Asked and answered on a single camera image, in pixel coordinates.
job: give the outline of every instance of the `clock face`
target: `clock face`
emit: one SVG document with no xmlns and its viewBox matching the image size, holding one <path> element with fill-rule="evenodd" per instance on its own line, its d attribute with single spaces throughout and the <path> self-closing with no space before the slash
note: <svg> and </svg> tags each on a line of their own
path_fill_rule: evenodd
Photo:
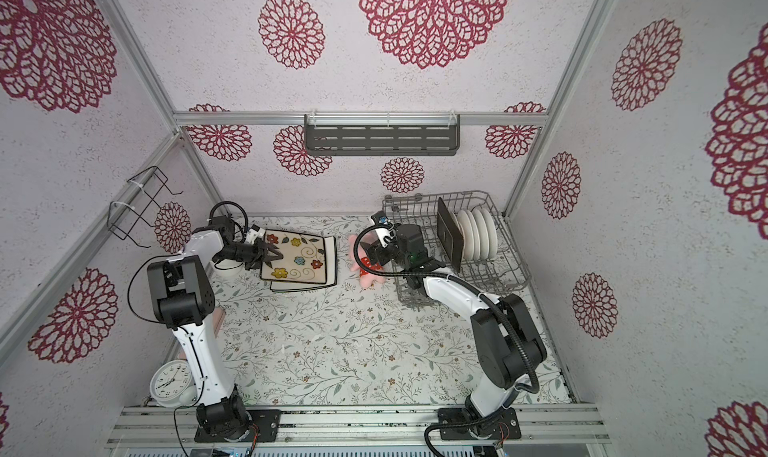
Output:
<svg viewBox="0 0 768 457">
<path fill-rule="evenodd" d="M 186 362 L 174 363 L 161 370 L 154 380 L 154 392 L 160 399 L 168 399 L 182 393 L 192 380 Z"/>
</svg>

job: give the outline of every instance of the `cable tie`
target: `cable tie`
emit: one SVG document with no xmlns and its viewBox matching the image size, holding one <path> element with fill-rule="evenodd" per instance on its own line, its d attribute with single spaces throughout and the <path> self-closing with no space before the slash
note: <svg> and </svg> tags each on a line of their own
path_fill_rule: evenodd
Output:
<svg viewBox="0 0 768 457">
<path fill-rule="evenodd" d="M 112 205 L 125 205 L 126 207 L 128 207 L 131 210 L 136 210 L 136 207 L 134 207 L 134 206 L 132 206 L 132 205 L 126 203 L 126 202 L 112 202 Z"/>
</svg>

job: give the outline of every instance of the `table surface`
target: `table surface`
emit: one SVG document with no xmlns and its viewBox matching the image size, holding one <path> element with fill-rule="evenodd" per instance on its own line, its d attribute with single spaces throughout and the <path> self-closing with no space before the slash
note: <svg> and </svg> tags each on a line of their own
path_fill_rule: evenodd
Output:
<svg viewBox="0 0 768 457">
<path fill-rule="evenodd" d="M 350 272 L 348 236 L 358 216 L 254 217 L 267 229 L 336 236 L 339 282 L 273 293 L 257 273 L 214 277 L 224 324 L 216 339 L 246 405 L 461 404 L 482 375 L 468 322 L 437 304 L 405 308 L 388 279 L 361 289 Z M 548 350 L 538 366 L 542 390 L 516 403 L 570 403 L 551 340 L 530 288 L 517 294 Z"/>
</svg>

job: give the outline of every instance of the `red mandala design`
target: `red mandala design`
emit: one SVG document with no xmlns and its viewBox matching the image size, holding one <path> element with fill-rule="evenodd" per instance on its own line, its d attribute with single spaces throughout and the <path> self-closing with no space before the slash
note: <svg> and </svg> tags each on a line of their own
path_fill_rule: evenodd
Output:
<svg viewBox="0 0 768 457">
<path fill-rule="evenodd" d="M 593 273 L 581 276 L 571 300 L 578 324 L 589 335 L 602 339 L 614 331 L 619 311 L 614 290 L 603 277 Z"/>
<path fill-rule="evenodd" d="M 533 102 L 520 102 L 515 106 L 508 106 L 504 112 L 530 112 L 541 113 L 547 109 L 541 104 Z M 485 131 L 485 147 L 491 154 L 505 159 L 526 155 L 536 136 L 534 125 L 494 125 Z"/>
<path fill-rule="evenodd" d="M 552 157 L 542 179 L 542 202 L 553 219 L 571 213 L 581 193 L 581 171 L 576 159 L 568 152 Z"/>
<path fill-rule="evenodd" d="M 368 31 L 401 64 L 446 67 L 504 18 L 507 0 L 360 0 Z"/>
<path fill-rule="evenodd" d="M 303 0 L 267 0 L 259 16 L 267 51 L 287 68 L 307 68 L 326 46 L 322 23 Z"/>
<path fill-rule="evenodd" d="M 610 86 L 616 105 L 635 110 L 652 102 L 674 75 L 682 45 L 680 29 L 664 18 L 632 37 L 616 62 Z"/>
<path fill-rule="evenodd" d="M 0 80 L 11 97 L 75 114 L 98 106 L 116 53 L 93 0 L 0 0 Z"/>
<path fill-rule="evenodd" d="M 229 112 L 218 105 L 197 105 L 190 112 Z M 245 125 L 190 125 L 187 132 L 197 147 L 219 160 L 240 160 L 250 152 L 250 134 Z"/>
<path fill-rule="evenodd" d="M 304 127 L 287 126 L 275 135 L 274 152 L 280 165 L 296 175 L 322 174 L 333 162 L 329 156 L 312 156 L 304 147 Z"/>
<path fill-rule="evenodd" d="M 384 164 L 381 178 L 387 190 L 396 193 L 410 192 L 424 181 L 424 167 L 416 160 L 399 156 Z"/>
<path fill-rule="evenodd" d="M 41 360 L 72 363 L 99 347 L 117 313 L 118 294 L 109 277 L 98 269 L 85 269 L 27 348 Z"/>
<path fill-rule="evenodd" d="M 707 420 L 704 435 L 710 457 L 764 457 L 768 455 L 768 409 L 759 403 L 734 402 L 718 407 L 717 415 Z"/>
<path fill-rule="evenodd" d="M 176 202 L 168 202 L 158 210 L 154 235 L 166 252 L 176 253 L 189 242 L 192 224 L 187 211 Z"/>
<path fill-rule="evenodd" d="M 5 430 L 8 428 L 8 406 L 2 401 L 0 393 L 0 449 L 2 449 L 2 438 L 5 437 Z"/>
<path fill-rule="evenodd" d="M 728 211 L 756 222 L 768 240 L 768 24 L 749 57 L 731 69 L 728 85 L 710 113 L 710 181 L 728 196 Z"/>
</svg>

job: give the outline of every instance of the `wire dish rack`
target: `wire dish rack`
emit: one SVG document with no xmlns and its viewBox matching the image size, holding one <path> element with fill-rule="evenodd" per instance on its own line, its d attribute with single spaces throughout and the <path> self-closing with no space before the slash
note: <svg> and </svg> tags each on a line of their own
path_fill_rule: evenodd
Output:
<svg viewBox="0 0 768 457">
<path fill-rule="evenodd" d="M 414 196 L 392 197 L 386 196 L 382 202 L 382 209 L 393 222 L 415 223 L 421 226 L 424 235 L 424 243 L 430 255 L 453 269 L 448 263 L 448 255 L 442 248 L 437 237 L 437 202 L 442 198 L 449 211 L 456 214 L 460 210 L 475 210 L 485 207 L 491 212 L 498 234 L 498 253 L 494 260 L 462 260 L 461 272 L 457 273 L 461 278 L 486 292 L 501 296 L 528 285 L 530 275 L 528 269 L 514 244 L 512 234 L 507 228 L 502 214 L 496 208 L 490 195 L 480 190 L 468 190 L 466 192 L 433 193 Z M 402 270 L 395 265 L 395 271 Z M 424 297 L 417 290 L 410 289 L 403 279 L 395 279 L 397 286 L 397 298 L 407 307 L 417 308 L 434 305 L 435 300 Z"/>
</svg>

